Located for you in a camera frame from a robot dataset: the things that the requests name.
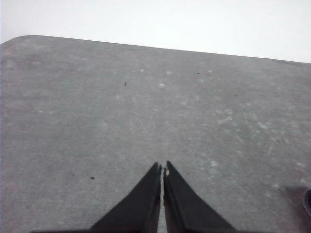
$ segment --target gray table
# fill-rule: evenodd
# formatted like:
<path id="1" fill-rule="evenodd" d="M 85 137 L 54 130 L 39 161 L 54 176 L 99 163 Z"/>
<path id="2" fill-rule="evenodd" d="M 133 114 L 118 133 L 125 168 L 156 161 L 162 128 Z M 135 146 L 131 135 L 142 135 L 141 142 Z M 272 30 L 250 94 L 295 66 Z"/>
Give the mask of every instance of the gray table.
<path id="1" fill-rule="evenodd" d="M 311 232 L 311 64 L 22 36 L 1 78 L 4 233 L 88 228 L 166 160 L 238 229 Z"/>

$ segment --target white wall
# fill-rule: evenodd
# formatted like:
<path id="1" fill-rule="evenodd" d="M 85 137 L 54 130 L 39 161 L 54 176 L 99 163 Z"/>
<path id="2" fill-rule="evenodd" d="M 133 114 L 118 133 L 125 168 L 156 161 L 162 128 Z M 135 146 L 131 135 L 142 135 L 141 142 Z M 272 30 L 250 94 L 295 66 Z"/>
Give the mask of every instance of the white wall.
<path id="1" fill-rule="evenodd" d="M 311 0 L 1 0 L 29 34 L 311 63 Z"/>

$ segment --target white background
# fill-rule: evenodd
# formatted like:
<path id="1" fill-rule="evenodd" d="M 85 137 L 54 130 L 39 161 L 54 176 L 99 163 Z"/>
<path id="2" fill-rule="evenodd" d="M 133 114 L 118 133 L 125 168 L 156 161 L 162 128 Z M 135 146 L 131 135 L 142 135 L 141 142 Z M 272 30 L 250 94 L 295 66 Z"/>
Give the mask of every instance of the white background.
<path id="1" fill-rule="evenodd" d="M 311 0 L 2 0 L 30 34 L 311 63 Z"/>

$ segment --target black plastic part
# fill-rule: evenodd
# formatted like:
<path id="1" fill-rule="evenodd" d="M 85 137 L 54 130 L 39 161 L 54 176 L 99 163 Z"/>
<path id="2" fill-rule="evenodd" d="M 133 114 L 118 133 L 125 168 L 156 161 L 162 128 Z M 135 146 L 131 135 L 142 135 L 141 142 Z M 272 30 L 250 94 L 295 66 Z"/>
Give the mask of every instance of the black plastic part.
<path id="1" fill-rule="evenodd" d="M 155 163 L 134 189 L 90 229 L 33 233 L 156 233 L 161 169 Z M 306 193 L 305 206 L 310 207 L 310 196 Z M 164 205 L 168 233 L 251 233 L 235 230 L 196 195 L 169 161 L 164 170 Z"/>
<path id="2" fill-rule="evenodd" d="M 311 217 L 311 189 L 307 190 L 304 194 L 303 206 L 305 207 L 308 215 Z"/>
<path id="3" fill-rule="evenodd" d="M 160 211 L 161 169 L 162 167 L 155 163 L 134 189 L 91 229 L 40 232 L 156 233 Z"/>
<path id="4" fill-rule="evenodd" d="M 191 189 L 169 161 L 164 170 L 164 205 L 168 233 L 234 231 Z"/>

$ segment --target gray surface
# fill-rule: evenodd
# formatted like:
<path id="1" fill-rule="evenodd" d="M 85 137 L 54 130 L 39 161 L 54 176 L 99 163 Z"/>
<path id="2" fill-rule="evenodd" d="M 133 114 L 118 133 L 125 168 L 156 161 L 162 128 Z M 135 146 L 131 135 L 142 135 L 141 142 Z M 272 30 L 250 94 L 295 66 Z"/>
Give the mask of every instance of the gray surface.
<path id="1" fill-rule="evenodd" d="M 1 69 L 4 233 L 88 228 L 167 159 L 237 228 L 311 231 L 311 64 L 23 36 Z"/>

